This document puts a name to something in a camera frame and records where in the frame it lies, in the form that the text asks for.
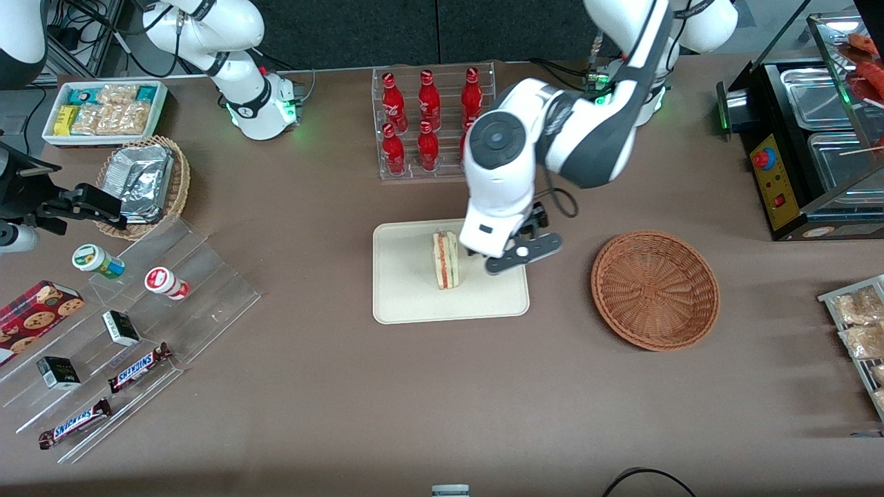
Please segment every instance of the snickers bar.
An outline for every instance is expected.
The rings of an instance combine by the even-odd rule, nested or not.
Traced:
[[[91,424],[97,419],[111,417],[112,414],[111,405],[108,403],[108,400],[101,399],[91,409],[86,409],[79,415],[68,419],[66,423],[56,426],[55,430],[47,430],[40,433],[40,449],[52,448],[71,433],[82,430],[87,424]]]
[[[139,359],[137,363],[126,368],[116,377],[109,379],[110,392],[115,394],[126,386],[131,385],[136,379],[144,376],[145,373],[155,368],[169,356],[171,356],[171,351],[166,347],[165,342],[161,343],[159,347],[151,350],[150,354]]]

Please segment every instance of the clear acrylic bottle rack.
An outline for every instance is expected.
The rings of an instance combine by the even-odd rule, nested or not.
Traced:
[[[467,69],[479,70],[479,86],[482,88],[482,111],[487,111],[497,96],[494,79],[494,63],[445,64],[413,67],[408,65],[375,67],[371,78],[371,101],[375,115],[375,138],[377,140],[377,163],[381,180],[432,180],[436,178],[463,177],[461,170],[461,92],[467,83]],[[439,140],[439,165],[436,171],[426,172],[420,165],[417,137],[420,135],[421,109],[417,92],[421,89],[421,71],[433,71],[433,79],[442,101],[442,127],[436,132]],[[405,174],[393,176],[384,160],[381,127],[387,122],[384,114],[384,83],[381,76],[392,73],[396,86],[405,98],[408,130],[399,136],[405,147]]]
[[[212,249],[206,237],[180,219],[166,220],[119,256],[126,271],[118,279],[95,275],[80,291],[86,305],[0,370],[0,406],[17,433],[34,441],[94,406],[103,397],[113,416],[96,421],[45,451],[59,463],[74,463],[166,388],[260,295]],[[144,275],[162,265],[190,284],[190,295],[173,301],[144,288]],[[141,336],[133,347],[111,341],[102,315],[125,312]],[[111,395],[108,379],[166,342],[173,358],[161,362],[122,392]],[[72,391],[50,390],[36,362],[67,357],[80,377]]]

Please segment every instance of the red button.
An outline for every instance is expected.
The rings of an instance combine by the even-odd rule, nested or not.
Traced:
[[[769,155],[767,155],[767,152],[761,150],[760,152],[752,156],[752,165],[758,167],[759,169],[762,169],[767,166],[767,163],[770,162],[770,160],[771,158]]]

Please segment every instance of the cookie box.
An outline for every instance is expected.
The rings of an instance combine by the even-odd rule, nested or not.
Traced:
[[[64,105],[69,103],[71,94],[78,90],[89,88],[97,88],[106,84],[123,84],[137,85],[140,87],[154,87],[156,93],[150,105],[150,113],[148,114],[148,123],[144,126],[142,134],[115,134],[115,135],[58,135],[55,134],[54,128],[58,113]],[[52,104],[50,116],[46,119],[46,126],[43,127],[42,137],[47,143],[51,143],[57,147],[102,147],[110,145],[119,145],[120,143],[128,143],[130,141],[141,140],[153,136],[156,129],[156,123],[160,120],[160,113],[163,110],[168,89],[158,80],[137,80],[137,79],[108,79],[108,80],[92,80],[92,81],[76,81],[65,83],[58,89],[58,95]]]
[[[41,281],[0,309],[0,366],[83,307],[80,294]]]

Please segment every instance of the small black box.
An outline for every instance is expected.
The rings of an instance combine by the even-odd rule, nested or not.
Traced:
[[[56,390],[73,390],[80,386],[80,378],[77,371],[73,370],[73,364],[64,357],[45,356],[37,361],[37,369],[40,370],[46,386]]]
[[[131,347],[138,344],[138,332],[136,332],[135,327],[132,326],[132,321],[129,320],[129,316],[122,312],[109,310],[104,313],[102,319],[104,319],[104,327],[108,329],[111,340],[114,340],[116,343],[124,347]]]

